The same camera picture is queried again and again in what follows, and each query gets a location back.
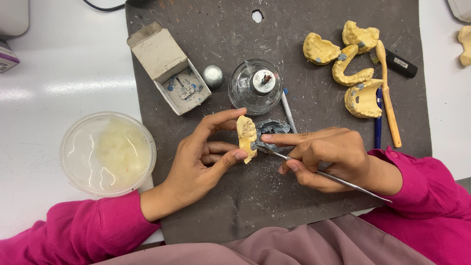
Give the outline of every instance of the wax residue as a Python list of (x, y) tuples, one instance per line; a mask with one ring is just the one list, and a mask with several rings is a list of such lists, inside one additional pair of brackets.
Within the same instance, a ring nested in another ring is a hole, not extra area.
[(131, 122), (112, 118), (101, 133), (96, 157), (102, 165), (102, 189), (125, 188), (137, 182), (150, 163), (150, 146)]

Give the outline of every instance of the pink sleeve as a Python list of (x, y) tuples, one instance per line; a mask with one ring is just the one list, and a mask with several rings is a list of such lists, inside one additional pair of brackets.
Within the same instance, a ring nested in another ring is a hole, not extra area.
[(46, 222), (0, 240), (0, 264), (92, 264), (132, 252), (159, 227), (143, 217), (137, 190), (59, 203)]
[(373, 149), (369, 155), (398, 167), (402, 173), (401, 190), (388, 206), (409, 218), (446, 216), (471, 220), (471, 196), (455, 182), (447, 167), (432, 157), (415, 158), (403, 153)]

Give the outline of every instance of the metal handle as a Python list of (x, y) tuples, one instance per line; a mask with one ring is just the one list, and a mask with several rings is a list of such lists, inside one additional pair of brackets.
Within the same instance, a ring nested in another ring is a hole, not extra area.
[[(284, 156), (284, 155), (281, 155), (281, 154), (278, 154), (278, 153), (275, 153), (275, 154), (277, 154), (279, 157), (283, 157), (283, 158), (286, 159), (286, 160), (293, 159), (292, 157)], [(378, 198), (378, 199), (381, 199), (381, 200), (383, 200), (383, 201), (387, 201), (387, 202), (389, 202), (389, 203), (392, 203), (392, 201), (390, 201), (390, 200), (388, 200), (388, 199), (381, 198), (381, 197), (379, 197), (378, 195), (376, 195), (376, 194), (374, 194), (374, 193), (371, 193), (371, 192), (369, 192), (369, 191), (367, 191), (367, 190), (365, 190), (365, 189), (363, 189), (363, 188), (360, 188), (360, 187), (356, 186), (355, 184), (352, 184), (352, 183), (350, 183), (350, 182), (348, 182), (348, 181), (346, 181), (346, 180), (343, 180), (343, 179), (341, 179), (341, 178), (339, 178), (339, 177), (336, 177), (336, 176), (334, 176), (334, 175), (331, 175), (331, 174), (329, 174), (329, 173), (327, 173), (327, 172), (324, 172), (324, 171), (322, 171), (322, 170), (317, 170), (316, 173), (319, 174), (319, 175), (321, 175), (321, 176), (324, 176), (324, 177), (326, 177), (326, 178), (328, 178), (328, 179), (330, 179), (330, 180), (332, 180), (332, 181), (335, 181), (335, 182), (337, 182), (337, 183), (343, 184), (343, 185), (345, 185), (345, 186), (347, 186), (347, 187), (354, 188), (354, 189), (356, 189), (356, 190), (358, 190), (358, 191), (364, 192), (364, 193), (366, 193), (366, 194), (369, 194), (369, 195), (371, 195), (371, 196), (373, 196), (373, 197), (376, 197), (376, 198)]]

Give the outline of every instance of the silver ball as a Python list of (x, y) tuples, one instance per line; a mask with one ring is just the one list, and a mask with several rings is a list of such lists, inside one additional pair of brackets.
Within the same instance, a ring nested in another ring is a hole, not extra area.
[(224, 75), (222, 69), (217, 65), (208, 65), (201, 74), (204, 82), (210, 89), (219, 88), (222, 85)]

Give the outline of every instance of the clear plastic tub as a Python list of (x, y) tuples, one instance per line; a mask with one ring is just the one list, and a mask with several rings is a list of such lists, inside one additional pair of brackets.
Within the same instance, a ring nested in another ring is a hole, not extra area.
[(142, 185), (155, 166), (150, 132), (131, 116), (97, 112), (76, 121), (60, 145), (60, 163), (70, 184), (101, 197)]

